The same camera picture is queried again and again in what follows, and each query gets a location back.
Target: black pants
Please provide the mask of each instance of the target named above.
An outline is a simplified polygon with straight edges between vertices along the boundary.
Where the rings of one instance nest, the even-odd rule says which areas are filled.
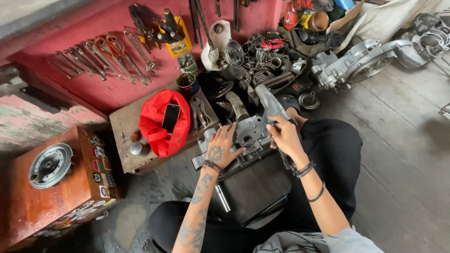
[[[300,132],[303,149],[316,164],[315,170],[347,219],[355,212],[355,185],[360,173],[362,140],[350,124],[336,119],[308,120]],[[172,252],[189,203],[162,203],[150,216],[153,240]],[[278,231],[319,232],[310,204],[299,179],[294,178],[284,210],[264,227],[242,228],[207,217],[202,253],[250,253]]]

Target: smartphone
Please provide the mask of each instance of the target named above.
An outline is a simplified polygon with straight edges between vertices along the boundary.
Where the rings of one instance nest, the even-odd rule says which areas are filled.
[[[173,133],[175,124],[178,121],[178,116],[180,115],[180,106],[177,104],[168,104],[166,106],[166,111],[164,112],[164,118],[162,120],[161,128],[167,130],[168,134]]]

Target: hand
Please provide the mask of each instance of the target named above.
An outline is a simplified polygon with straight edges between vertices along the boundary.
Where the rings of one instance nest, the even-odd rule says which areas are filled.
[[[292,158],[299,154],[299,151],[304,153],[294,124],[281,116],[267,116],[267,118],[278,122],[274,126],[267,124],[267,130],[269,130],[267,138],[273,137],[275,142],[270,144],[271,148],[275,149],[278,146]]]
[[[236,122],[231,126],[223,126],[221,129],[217,130],[215,135],[211,136],[206,160],[209,160],[224,169],[245,150],[245,148],[239,148],[234,152],[230,151],[235,129]]]

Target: tattooed arm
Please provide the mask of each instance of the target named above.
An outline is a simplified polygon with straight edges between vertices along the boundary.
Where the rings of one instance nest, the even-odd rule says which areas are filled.
[[[235,128],[236,123],[224,126],[211,136],[206,160],[215,163],[220,168],[225,168],[245,150],[245,148],[240,148],[230,152]],[[208,206],[218,176],[219,172],[214,169],[208,166],[202,167],[191,204],[178,232],[173,253],[199,253],[202,249]]]

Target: leather bracelet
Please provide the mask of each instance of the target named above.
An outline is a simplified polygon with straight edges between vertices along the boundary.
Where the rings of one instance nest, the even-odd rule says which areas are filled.
[[[215,171],[217,171],[219,174],[223,171],[221,167],[219,167],[217,164],[211,162],[210,160],[205,160],[203,162],[203,166],[209,167]]]
[[[320,190],[319,195],[317,195],[317,197],[315,197],[314,199],[308,199],[308,197],[306,197],[306,200],[308,200],[308,202],[314,202],[318,200],[322,196],[322,193],[324,193],[324,189],[325,189],[325,181],[322,185],[322,189]]]
[[[297,170],[294,172],[294,175],[297,178],[301,178],[303,176],[305,176],[306,174],[308,174],[313,168],[315,167],[315,164],[313,161],[310,161],[303,169],[301,170]]]

